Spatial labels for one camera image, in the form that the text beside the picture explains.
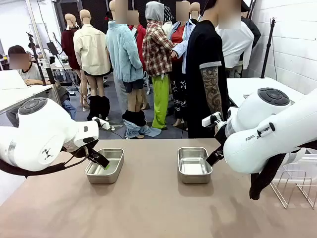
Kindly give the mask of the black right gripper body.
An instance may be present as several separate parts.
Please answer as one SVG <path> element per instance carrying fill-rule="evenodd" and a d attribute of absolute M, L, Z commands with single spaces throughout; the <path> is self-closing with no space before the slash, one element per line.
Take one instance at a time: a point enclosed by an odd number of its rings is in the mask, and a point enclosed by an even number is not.
<path fill-rule="evenodd" d="M 223 149 L 223 146 L 227 140 L 227 136 L 225 134 L 225 129 L 227 126 L 226 121 L 216 121 L 215 122 L 215 139 L 220 143 L 220 149 Z"/>

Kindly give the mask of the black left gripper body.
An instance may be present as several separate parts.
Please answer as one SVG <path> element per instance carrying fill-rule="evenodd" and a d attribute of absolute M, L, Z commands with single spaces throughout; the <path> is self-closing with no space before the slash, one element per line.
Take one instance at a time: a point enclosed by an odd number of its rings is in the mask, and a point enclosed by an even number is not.
<path fill-rule="evenodd" d="M 98 141 L 98 139 L 93 138 L 85 138 L 83 140 L 79 140 L 79 142 L 83 142 L 83 145 L 76 145 L 74 141 L 69 141 L 63 145 L 61 151 L 68 152 L 76 158 L 82 158 L 87 155 L 88 158 L 93 158 L 97 154 L 97 151 L 94 149 L 94 147 L 96 146 Z"/>

